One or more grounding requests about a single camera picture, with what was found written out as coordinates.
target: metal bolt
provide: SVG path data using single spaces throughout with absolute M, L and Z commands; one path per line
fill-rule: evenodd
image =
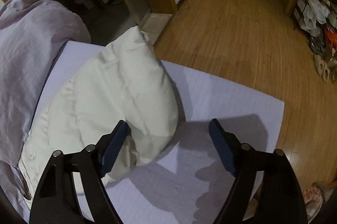
M 281 150 L 281 149 L 276 149 L 276 150 L 275 150 L 275 153 L 276 153 L 277 155 L 279 155 L 279 156 L 284 155 L 284 152 L 283 152 L 283 150 Z
M 60 150 L 55 150 L 54 152 L 53 152 L 53 157 L 54 158 L 56 158 L 56 157 L 58 157 L 59 155 L 61 155 L 61 151 Z
M 241 149 L 249 151 L 251 146 L 248 143 L 242 143 L 241 144 Z
M 91 152 L 91 151 L 94 151 L 95 148 L 96 148 L 95 145 L 89 144 L 89 145 L 85 148 L 85 150 L 88 151 L 88 152 Z

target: hardwood floor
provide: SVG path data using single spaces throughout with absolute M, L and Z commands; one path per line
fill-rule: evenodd
M 331 182 L 337 167 L 337 84 L 317 75 L 305 35 L 281 0 L 185 0 L 156 55 L 285 102 L 277 143 L 302 189 Z

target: bed sheet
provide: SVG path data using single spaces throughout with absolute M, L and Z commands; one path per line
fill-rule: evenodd
M 43 90 L 38 108 L 102 47 L 68 42 Z M 256 150 L 273 152 L 284 103 L 264 93 L 191 68 L 162 61 L 172 79 L 179 106 L 179 125 L 157 159 L 135 168 L 107 187 L 125 224 L 213 223 L 234 178 L 225 171 L 208 135 L 217 118 L 223 128 Z M 257 175 L 253 193 L 262 181 Z M 92 219 L 85 196 L 83 214 Z

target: blue gripper pad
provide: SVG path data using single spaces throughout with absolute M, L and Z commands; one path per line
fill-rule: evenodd
M 225 132 L 217 119 L 210 121 L 208 130 L 223 166 L 233 176 L 237 176 L 241 143 L 234 134 Z
M 105 149 L 101 157 L 101 176 L 104 177 L 107 173 L 112 170 L 115 164 L 119 151 L 125 141 L 126 136 L 129 134 L 130 128 L 126 122 L 121 123 L 121 125 L 116 130 L 114 136 L 112 137 L 109 145 Z

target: mattress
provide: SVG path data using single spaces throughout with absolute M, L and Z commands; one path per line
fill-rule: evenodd
M 67 42 L 41 94 L 37 111 L 94 54 L 97 45 Z M 264 93 L 191 68 L 162 61 L 172 80 L 179 124 L 168 147 L 152 163 L 137 167 L 107 193 L 125 224 L 213 223 L 234 182 L 208 135 L 217 118 L 240 142 L 273 152 L 284 103 Z M 254 190 L 262 181 L 257 175 Z M 85 196 L 83 215 L 92 219 Z

